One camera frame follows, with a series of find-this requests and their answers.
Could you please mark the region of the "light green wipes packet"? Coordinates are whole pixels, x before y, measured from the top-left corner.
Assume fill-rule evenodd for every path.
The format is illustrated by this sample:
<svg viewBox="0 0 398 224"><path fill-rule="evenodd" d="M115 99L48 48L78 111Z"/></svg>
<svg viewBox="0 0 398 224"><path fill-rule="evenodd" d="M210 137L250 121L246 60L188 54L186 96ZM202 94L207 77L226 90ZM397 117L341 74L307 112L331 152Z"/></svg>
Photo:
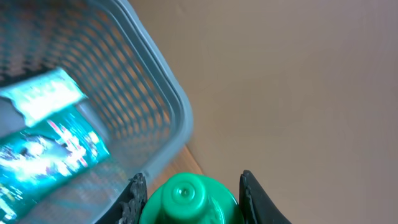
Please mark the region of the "light green wipes packet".
<svg viewBox="0 0 398 224"><path fill-rule="evenodd" d="M75 80L62 68L2 87L1 96L11 100L28 127L86 98Z"/></svg>

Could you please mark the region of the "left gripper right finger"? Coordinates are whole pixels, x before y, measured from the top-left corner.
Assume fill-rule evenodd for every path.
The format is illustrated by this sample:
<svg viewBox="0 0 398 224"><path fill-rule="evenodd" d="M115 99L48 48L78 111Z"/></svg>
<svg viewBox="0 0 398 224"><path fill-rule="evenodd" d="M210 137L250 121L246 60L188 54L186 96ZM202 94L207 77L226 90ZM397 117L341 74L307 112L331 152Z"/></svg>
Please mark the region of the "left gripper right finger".
<svg viewBox="0 0 398 224"><path fill-rule="evenodd" d="M239 208L245 224L291 224L250 170L240 175Z"/></svg>

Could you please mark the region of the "red chili sauce bottle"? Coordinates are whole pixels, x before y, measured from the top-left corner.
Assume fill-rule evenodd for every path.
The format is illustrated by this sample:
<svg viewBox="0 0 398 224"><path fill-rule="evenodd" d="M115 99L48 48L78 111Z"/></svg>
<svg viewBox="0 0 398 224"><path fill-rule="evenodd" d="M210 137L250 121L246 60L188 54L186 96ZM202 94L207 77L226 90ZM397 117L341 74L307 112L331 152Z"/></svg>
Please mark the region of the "red chili sauce bottle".
<svg viewBox="0 0 398 224"><path fill-rule="evenodd" d="M233 194L220 182L189 172L175 174L148 199L140 224L243 224Z"/></svg>

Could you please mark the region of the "green 3M glove package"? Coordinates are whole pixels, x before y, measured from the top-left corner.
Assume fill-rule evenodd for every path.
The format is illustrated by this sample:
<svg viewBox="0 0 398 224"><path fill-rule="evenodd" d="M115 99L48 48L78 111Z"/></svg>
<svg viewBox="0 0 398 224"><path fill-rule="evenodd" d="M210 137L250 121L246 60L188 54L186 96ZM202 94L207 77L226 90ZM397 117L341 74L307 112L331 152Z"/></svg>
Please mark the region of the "green 3M glove package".
<svg viewBox="0 0 398 224"><path fill-rule="evenodd" d="M108 157L104 140L74 106L1 138L1 223L15 223Z"/></svg>

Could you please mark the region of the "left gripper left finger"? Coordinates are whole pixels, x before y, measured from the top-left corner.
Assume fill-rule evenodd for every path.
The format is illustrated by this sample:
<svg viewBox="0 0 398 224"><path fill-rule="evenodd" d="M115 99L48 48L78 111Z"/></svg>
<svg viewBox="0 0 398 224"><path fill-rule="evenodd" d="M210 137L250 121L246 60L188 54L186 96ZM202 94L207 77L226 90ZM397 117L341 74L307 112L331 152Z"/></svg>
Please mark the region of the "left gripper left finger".
<svg viewBox="0 0 398 224"><path fill-rule="evenodd" d="M147 203L146 178L137 173L96 224L138 224Z"/></svg>

